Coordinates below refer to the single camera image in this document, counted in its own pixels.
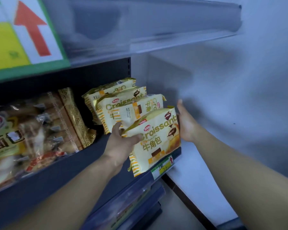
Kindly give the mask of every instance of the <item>yellow sign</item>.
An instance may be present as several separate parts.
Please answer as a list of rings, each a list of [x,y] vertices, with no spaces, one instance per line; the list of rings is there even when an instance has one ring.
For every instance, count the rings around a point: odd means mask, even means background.
[[[30,62],[13,28],[8,22],[0,22],[0,69],[29,65]]]

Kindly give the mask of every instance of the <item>yellow striped packaging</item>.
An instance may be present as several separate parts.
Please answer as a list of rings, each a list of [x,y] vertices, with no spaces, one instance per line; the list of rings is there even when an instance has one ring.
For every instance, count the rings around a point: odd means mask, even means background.
[[[111,133],[116,122],[122,122],[121,128],[130,127],[136,120],[148,112],[163,108],[166,101],[162,94],[149,94],[139,100],[133,100],[126,105],[108,110],[106,106],[101,107],[104,119],[102,121],[106,134]]]
[[[108,134],[112,130],[113,124],[106,124],[106,117],[118,118],[117,108],[124,106],[133,101],[139,100],[146,95],[146,86],[127,88],[121,92],[106,94],[98,100],[93,101],[93,105],[96,107],[96,113],[104,126],[105,133]]]
[[[175,108],[149,112],[123,132],[123,135],[128,137],[137,134],[142,134],[143,138],[134,146],[129,156],[135,177],[180,147]]]
[[[82,95],[86,106],[92,112],[93,122],[97,125],[102,124],[96,115],[96,108],[93,105],[94,100],[98,100],[99,98],[108,93],[120,92],[126,88],[131,88],[135,86],[135,82],[135,78],[127,77],[119,81],[99,86],[98,88],[90,89],[88,92]]]

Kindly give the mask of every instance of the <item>right hand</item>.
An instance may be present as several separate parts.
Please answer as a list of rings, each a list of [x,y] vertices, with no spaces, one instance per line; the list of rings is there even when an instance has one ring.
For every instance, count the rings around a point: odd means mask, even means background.
[[[190,115],[187,109],[182,104],[182,100],[179,99],[177,102],[177,108],[180,112],[179,119],[179,128],[180,128],[180,137],[188,142],[194,141],[195,131],[199,125],[196,120]]]

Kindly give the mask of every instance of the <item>hand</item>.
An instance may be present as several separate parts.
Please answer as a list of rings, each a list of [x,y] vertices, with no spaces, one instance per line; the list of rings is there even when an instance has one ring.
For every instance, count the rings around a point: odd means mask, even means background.
[[[103,157],[107,157],[113,165],[115,172],[114,175],[118,174],[123,166],[123,163],[131,153],[133,146],[139,143],[142,139],[142,135],[134,135],[132,137],[122,137],[121,122],[117,122],[113,128],[112,133],[106,145]]]
[[[199,124],[195,121],[192,115],[190,115],[190,113],[184,107],[181,99],[179,99],[177,102],[177,108],[180,112],[180,114],[178,115],[180,137],[185,141],[193,142],[195,130],[197,126],[199,126]]]

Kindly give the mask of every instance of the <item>shelf label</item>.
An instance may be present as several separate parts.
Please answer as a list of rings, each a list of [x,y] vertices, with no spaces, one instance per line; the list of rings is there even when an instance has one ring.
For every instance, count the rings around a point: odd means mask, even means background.
[[[161,163],[157,164],[152,170],[151,173],[153,174],[154,180],[156,180],[160,175],[165,173],[170,167],[174,164],[174,159],[170,155],[166,157]]]
[[[41,0],[0,0],[0,69],[24,65],[27,69],[13,70],[19,73],[15,76],[67,67],[69,62]],[[14,77],[10,74],[4,78]]]

